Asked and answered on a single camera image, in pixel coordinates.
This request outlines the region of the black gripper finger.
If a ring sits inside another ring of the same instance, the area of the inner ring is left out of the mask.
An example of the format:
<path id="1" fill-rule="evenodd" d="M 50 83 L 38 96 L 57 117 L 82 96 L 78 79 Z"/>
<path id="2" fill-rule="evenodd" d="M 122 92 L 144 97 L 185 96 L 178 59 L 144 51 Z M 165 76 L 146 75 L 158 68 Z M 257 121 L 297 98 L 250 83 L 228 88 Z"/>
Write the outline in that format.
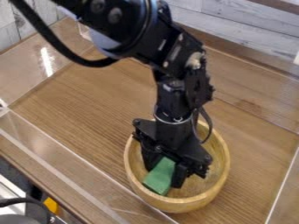
<path id="1" fill-rule="evenodd" d="M 185 163 L 174 165 L 172 173 L 172 188 L 181 188 L 185 179 L 192 175 L 192 169 Z"/>
<path id="2" fill-rule="evenodd" d="M 152 146 L 141 143 L 141 156 L 144 168 L 150 171 L 162 158 L 162 147 L 160 145 Z"/>

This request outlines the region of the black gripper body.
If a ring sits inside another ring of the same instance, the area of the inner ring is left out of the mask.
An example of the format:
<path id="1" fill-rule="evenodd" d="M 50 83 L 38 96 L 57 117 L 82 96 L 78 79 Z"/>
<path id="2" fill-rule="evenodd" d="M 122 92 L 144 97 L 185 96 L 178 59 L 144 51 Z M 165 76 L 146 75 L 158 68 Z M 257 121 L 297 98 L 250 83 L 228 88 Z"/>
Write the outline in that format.
<path id="1" fill-rule="evenodd" d="M 160 145 L 162 158 L 169 158 L 174 164 L 185 163 L 192 169 L 192 175 L 205 178 L 212 164 L 212 156 L 202 144 L 210 137 L 212 125 L 204 139 L 197 134 L 198 112 L 189 113 L 180 120 L 156 117 L 153 120 L 133 120 L 133 139 L 141 144 Z"/>

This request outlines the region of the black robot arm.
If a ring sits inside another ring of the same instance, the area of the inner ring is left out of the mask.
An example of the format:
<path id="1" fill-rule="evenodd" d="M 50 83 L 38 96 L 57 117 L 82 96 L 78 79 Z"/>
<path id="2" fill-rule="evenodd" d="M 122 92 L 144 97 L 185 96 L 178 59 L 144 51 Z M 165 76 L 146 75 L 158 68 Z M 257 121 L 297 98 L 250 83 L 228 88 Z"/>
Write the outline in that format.
<path id="1" fill-rule="evenodd" d="M 173 161 L 170 187 L 190 175 L 204 178 L 212 156 L 201 147 L 196 123 L 206 117 L 204 104 L 214 91 L 206 74 L 202 43 L 173 22 L 164 0 L 54 0 L 89 28 L 94 46 L 113 60 L 146 64 L 156 83 L 153 119 L 134 119 L 133 138 L 144 167 L 152 171 Z"/>

